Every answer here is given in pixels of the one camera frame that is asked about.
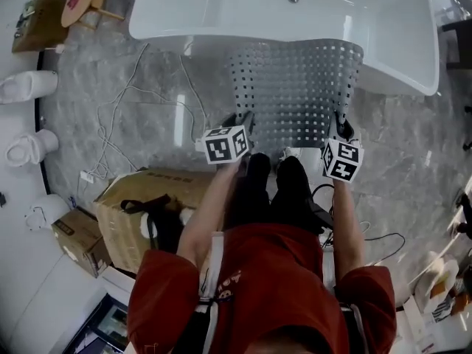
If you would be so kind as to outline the large printed cardboard box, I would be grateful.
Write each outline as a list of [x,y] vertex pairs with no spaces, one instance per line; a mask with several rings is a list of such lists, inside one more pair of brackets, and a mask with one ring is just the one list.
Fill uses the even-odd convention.
[[181,216],[183,209],[196,209],[204,196],[212,173],[157,168],[116,177],[94,201],[94,213],[112,263],[136,273],[144,253],[158,246],[150,237],[146,211],[128,213],[134,201],[143,204],[163,200],[165,212]]

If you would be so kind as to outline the white ceramic toilet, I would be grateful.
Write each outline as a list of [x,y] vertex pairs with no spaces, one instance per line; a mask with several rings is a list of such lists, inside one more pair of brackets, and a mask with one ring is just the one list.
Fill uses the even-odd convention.
[[28,230],[51,229],[52,224],[70,211],[69,205],[56,194],[38,198],[24,216]]
[[26,71],[0,81],[0,104],[21,103],[53,94],[58,87],[54,71]]
[[36,133],[23,133],[4,151],[6,163],[11,167],[40,164],[48,153],[59,148],[58,137],[47,129]]

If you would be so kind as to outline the beige bag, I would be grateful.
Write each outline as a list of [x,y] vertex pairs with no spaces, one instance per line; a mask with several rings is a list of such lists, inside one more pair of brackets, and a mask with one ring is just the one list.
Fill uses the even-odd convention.
[[459,265],[451,255],[438,258],[419,278],[414,298],[421,313],[434,312],[453,288]]

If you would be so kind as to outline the grey perforated bath mat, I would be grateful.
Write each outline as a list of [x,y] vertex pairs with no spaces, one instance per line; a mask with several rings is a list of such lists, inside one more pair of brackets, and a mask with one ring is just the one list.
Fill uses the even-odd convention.
[[347,111],[364,51],[336,39],[251,42],[226,58],[238,119],[254,113],[257,152],[323,148],[334,111]]

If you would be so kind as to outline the white bathtub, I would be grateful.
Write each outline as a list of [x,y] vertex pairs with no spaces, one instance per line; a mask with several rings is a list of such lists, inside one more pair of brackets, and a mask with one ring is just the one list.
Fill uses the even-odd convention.
[[129,32],[188,56],[250,40],[343,40],[364,51],[367,91],[431,96],[439,83],[431,0],[135,0]]

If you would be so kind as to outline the laptop screen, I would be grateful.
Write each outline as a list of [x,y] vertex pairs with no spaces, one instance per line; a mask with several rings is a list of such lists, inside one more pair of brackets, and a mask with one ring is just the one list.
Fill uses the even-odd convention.
[[128,308],[106,294],[63,354],[124,354],[128,346]]

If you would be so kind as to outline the person's left forearm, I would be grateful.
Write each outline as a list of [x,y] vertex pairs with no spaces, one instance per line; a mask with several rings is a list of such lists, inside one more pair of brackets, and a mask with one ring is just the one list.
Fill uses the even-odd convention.
[[176,254],[201,269],[211,247],[212,234],[219,230],[226,204],[241,160],[219,169],[209,184],[196,211],[185,225]]

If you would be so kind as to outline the black battery pack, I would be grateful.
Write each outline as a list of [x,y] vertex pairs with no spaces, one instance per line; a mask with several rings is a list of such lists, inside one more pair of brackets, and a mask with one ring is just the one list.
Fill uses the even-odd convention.
[[318,226],[323,230],[333,230],[333,217],[316,203],[311,204],[311,211],[315,217]]

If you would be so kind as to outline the black chair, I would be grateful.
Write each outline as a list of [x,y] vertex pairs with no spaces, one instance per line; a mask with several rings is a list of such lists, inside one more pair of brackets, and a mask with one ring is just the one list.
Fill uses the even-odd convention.
[[472,18],[441,26],[442,32],[455,32],[458,61],[447,62],[446,69],[472,69]]

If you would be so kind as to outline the small cardboard box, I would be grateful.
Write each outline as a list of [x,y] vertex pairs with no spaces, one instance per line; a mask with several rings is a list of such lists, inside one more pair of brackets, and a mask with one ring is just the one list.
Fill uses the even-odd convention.
[[111,264],[98,222],[73,209],[52,224],[59,246],[83,270],[98,278]]

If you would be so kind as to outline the person's red shirt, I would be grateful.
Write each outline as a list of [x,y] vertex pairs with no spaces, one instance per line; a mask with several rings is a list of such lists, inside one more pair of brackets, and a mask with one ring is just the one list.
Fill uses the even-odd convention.
[[[145,253],[128,306],[128,337],[138,354],[168,354],[175,347],[197,306],[199,280],[189,260]],[[330,354],[349,354],[343,305],[360,318],[372,354],[387,354],[397,330],[386,267],[354,269],[330,292],[318,237],[288,225],[253,223],[225,233],[216,301],[210,354],[244,354],[261,335],[284,326],[308,327]]]

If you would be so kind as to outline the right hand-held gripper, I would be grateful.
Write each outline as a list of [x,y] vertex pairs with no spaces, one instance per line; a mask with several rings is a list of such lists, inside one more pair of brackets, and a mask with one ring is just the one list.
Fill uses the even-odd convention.
[[362,166],[364,149],[361,140],[354,137],[354,129],[342,114],[331,115],[330,134],[322,151],[323,175],[343,182],[353,182]]

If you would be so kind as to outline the person's black trousers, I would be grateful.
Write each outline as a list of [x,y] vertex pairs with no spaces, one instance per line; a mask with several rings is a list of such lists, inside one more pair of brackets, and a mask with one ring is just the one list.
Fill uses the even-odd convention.
[[250,223],[277,223],[294,226],[314,235],[323,233],[314,206],[308,177],[294,156],[282,160],[277,168],[277,192],[270,199],[266,190],[271,163],[267,155],[250,157],[246,174],[237,180],[225,213],[224,229]]

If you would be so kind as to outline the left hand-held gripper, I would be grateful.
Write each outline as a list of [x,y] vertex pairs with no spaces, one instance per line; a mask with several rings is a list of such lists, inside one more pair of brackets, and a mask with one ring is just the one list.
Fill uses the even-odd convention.
[[235,163],[248,153],[249,147],[254,146],[251,140],[254,113],[247,111],[243,125],[237,124],[237,114],[233,113],[223,119],[221,128],[205,132],[201,141],[208,164]]

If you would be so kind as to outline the person's right forearm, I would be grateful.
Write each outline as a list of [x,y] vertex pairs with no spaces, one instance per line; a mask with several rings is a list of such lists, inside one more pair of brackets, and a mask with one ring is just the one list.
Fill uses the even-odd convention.
[[338,285],[350,271],[364,266],[364,235],[350,185],[333,181],[333,258]]

